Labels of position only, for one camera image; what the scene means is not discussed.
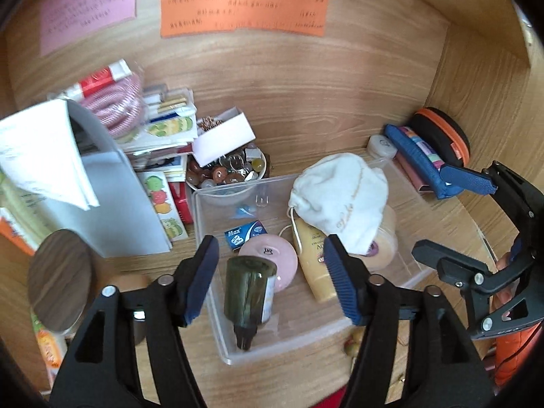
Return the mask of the orange sleeve forearm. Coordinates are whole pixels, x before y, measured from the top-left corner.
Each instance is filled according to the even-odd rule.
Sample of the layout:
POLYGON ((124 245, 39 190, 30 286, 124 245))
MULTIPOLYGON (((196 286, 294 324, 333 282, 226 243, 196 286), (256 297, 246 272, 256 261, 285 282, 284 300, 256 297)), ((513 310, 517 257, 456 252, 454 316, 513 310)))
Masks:
MULTIPOLYGON (((509 265, 511 261, 510 252, 505 252, 497 262, 499 271, 509 265)), ((514 286, 510 285, 504 290, 499 291, 493 298, 491 308, 495 311, 508 303, 514 296, 514 286)), ((543 325, 539 323, 526 330, 516 331, 515 333, 504 335, 496 340, 495 353, 495 373, 494 383, 501 389, 503 388, 521 369, 527 361, 529 353, 534 349, 537 341, 543 334, 543 325)))

